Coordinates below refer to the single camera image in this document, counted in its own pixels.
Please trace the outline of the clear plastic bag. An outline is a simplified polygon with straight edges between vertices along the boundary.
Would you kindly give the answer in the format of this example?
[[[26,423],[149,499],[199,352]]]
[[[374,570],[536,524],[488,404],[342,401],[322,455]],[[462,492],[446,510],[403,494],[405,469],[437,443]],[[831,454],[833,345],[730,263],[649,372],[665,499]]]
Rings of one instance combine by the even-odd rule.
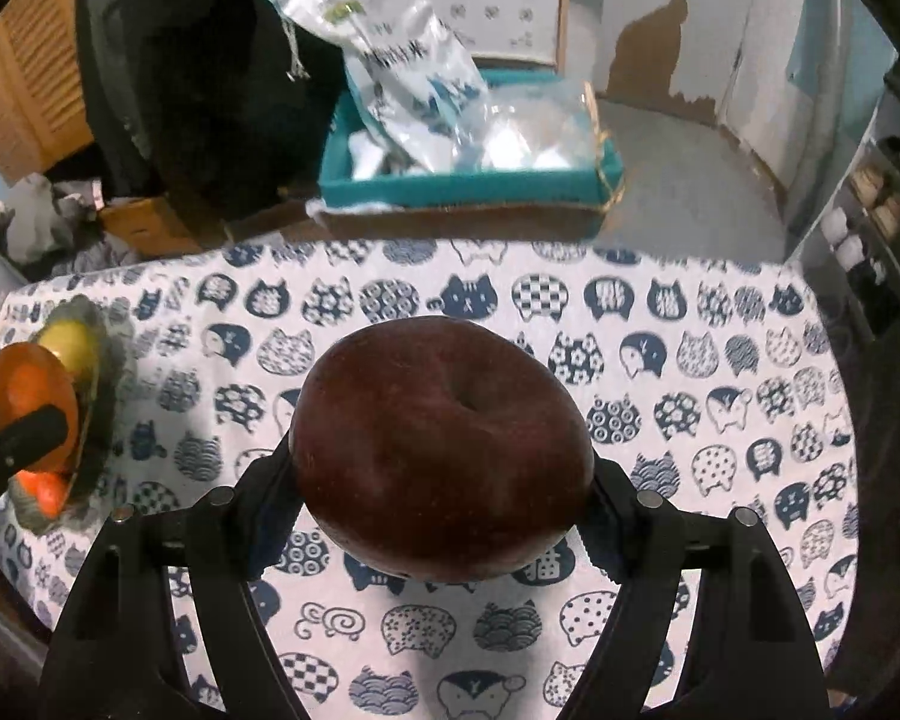
[[[455,172],[577,171],[593,166],[600,125],[587,83],[491,86],[452,130]]]

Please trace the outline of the shoe rack with shoes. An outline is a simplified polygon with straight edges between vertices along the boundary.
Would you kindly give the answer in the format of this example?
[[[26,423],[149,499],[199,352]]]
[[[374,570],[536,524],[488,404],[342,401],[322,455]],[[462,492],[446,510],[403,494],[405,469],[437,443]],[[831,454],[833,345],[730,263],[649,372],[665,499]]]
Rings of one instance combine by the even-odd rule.
[[[900,319],[900,60],[814,220],[800,265],[821,312],[876,340]]]

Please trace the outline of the dark hanging coats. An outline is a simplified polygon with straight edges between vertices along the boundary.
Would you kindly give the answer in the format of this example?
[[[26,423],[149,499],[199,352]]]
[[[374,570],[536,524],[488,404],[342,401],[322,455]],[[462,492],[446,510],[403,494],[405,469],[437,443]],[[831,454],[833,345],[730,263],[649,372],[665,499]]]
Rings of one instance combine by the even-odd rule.
[[[343,57],[268,0],[76,0],[76,37],[112,195],[232,221],[317,192]]]

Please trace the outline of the small orange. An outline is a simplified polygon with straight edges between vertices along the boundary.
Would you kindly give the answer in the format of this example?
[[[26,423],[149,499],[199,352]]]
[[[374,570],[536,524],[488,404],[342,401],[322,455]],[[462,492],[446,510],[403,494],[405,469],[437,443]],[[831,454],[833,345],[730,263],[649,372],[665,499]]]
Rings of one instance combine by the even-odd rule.
[[[63,411],[68,434],[57,449],[32,465],[35,472],[69,472],[79,434],[79,410],[73,381],[50,349],[36,343],[13,343],[0,351],[0,429],[42,406]]]

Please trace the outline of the green glass plate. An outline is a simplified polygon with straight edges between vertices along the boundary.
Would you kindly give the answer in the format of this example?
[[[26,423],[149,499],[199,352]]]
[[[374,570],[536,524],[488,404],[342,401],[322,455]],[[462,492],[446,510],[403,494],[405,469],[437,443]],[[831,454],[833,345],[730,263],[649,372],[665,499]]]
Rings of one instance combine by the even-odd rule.
[[[86,296],[76,296],[57,305],[48,320],[35,335],[43,341],[53,328],[62,323],[75,323],[91,335],[95,356],[94,377],[76,383],[79,405],[80,434],[74,456],[74,468],[68,476],[68,488],[63,512],[56,518],[43,515],[37,500],[26,493],[15,479],[9,481],[7,497],[13,503],[17,522],[27,532],[43,535],[64,523],[84,517],[91,505],[91,497],[109,458],[112,445],[113,417],[116,410],[116,389],[126,361],[125,343],[119,333],[107,325],[107,310]]]

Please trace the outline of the wooden louvered wardrobe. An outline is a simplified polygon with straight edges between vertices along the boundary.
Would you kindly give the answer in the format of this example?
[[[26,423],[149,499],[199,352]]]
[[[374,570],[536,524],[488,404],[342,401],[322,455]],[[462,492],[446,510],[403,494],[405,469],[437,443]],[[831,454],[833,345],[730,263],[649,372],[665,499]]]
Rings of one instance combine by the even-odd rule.
[[[76,43],[76,0],[0,11],[0,176],[13,185],[94,143]]]

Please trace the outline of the teal storage box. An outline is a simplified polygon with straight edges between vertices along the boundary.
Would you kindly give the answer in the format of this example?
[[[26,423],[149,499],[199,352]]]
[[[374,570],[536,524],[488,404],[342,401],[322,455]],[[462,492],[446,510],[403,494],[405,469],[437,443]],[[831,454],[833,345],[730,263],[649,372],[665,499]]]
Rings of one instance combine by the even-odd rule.
[[[486,68],[489,88],[512,83],[566,80],[552,71]],[[613,135],[600,127],[600,146],[593,166],[577,171],[445,172],[408,167],[401,172],[380,171],[357,179],[349,140],[364,130],[351,93],[341,94],[326,137],[318,185],[331,208],[356,208],[359,203],[382,202],[404,208],[489,203],[577,202],[587,205],[608,200],[624,187],[624,163]]]

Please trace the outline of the white printed plastic bag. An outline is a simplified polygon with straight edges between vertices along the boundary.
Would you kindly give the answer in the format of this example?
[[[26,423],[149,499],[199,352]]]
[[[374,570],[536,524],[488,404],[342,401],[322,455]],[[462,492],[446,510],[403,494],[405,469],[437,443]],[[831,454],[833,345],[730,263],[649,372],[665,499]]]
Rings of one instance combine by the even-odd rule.
[[[281,20],[340,49],[368,132],[432,174],[453,167],[461,111],[486,93],[434,0],[268,0]]]

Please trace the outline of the white patterned storage box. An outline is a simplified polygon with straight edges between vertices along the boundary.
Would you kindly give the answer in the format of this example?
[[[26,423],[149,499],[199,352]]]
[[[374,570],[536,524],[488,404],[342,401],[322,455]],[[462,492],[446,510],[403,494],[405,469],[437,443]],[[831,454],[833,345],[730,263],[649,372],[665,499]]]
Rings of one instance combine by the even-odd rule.
[[[560,0],[434,0],[475,60],[557,65]]]

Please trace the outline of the small tangerine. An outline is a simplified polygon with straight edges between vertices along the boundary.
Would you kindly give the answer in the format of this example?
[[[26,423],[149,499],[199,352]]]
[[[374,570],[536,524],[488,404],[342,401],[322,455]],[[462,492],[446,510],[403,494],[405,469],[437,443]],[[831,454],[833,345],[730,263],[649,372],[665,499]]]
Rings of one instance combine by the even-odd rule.
[[[35,499],[38,510],[46,518],[56,520],[68,499],[69,478],[55,472],[18,472],[14,479]]]

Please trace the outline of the green yellow pear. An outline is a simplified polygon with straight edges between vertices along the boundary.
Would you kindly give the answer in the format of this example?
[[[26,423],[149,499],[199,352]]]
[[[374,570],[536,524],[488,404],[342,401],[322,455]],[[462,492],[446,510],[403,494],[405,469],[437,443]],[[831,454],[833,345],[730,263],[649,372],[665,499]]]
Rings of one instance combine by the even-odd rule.
[[[87,323],[74,319],[48,323],[37,344],[63,364],[79,395],[93,394],[100,376],[100,343]]]

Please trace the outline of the cat pattern tablecloth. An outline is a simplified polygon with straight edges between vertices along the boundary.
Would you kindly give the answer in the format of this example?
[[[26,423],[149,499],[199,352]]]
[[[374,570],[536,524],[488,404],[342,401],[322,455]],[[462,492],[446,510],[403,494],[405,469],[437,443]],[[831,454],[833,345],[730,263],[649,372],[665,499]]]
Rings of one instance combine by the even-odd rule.
[[[854,590],[854,427],[816,299],[780,265],[555,242],[233,245],[53,278],[0,299],[0,346],[86,296],[123,346],[86,504],[51,527],[0,502],[0,569],[55,624],[102,518],[193,504],[289,427],[313,363],[391,319],[476,322],[564,383],[595,450],[683,511],[761,517],[823,660]],[[253,585],[317,718],[553,718],[617,588],[577,535],[493,582],[386,577],[301,517]]]

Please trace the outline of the brown cardboard box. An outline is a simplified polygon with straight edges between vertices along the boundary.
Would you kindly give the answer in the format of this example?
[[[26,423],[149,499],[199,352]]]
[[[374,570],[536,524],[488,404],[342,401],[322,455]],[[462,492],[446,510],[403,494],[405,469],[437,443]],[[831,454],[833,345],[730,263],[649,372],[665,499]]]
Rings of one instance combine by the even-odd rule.
[[[331,208],[323,199],[305,202],[307,216],[333,239],[500,239],[580,242],[596,238],[616,216],[624,190],[604,202],[489,203],[404,208],[359,203]]]

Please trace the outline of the grey bag with clothes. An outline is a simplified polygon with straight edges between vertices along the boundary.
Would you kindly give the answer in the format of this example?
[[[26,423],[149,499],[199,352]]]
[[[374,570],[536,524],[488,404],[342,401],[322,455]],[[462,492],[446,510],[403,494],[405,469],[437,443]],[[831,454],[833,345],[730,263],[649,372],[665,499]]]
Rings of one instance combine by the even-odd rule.
[[[66,293],[142,262],[103,229],[97,181],[53,184],[30,174],[0,200],[0,305],[16,289],[48,281]]]

